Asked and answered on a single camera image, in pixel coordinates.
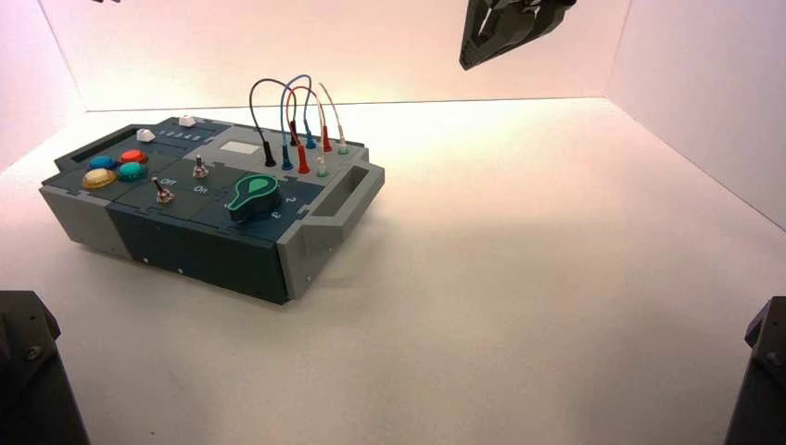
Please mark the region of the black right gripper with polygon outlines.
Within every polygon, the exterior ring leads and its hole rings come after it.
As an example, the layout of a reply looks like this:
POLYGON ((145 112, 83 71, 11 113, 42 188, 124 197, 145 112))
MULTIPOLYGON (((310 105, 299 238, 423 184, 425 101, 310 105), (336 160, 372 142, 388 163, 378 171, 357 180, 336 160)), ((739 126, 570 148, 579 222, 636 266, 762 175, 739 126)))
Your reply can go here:
POLYGON ((467 3, 459 63, 470 70, 551 32, 556 14, 577 0, 477 1, 467 3))

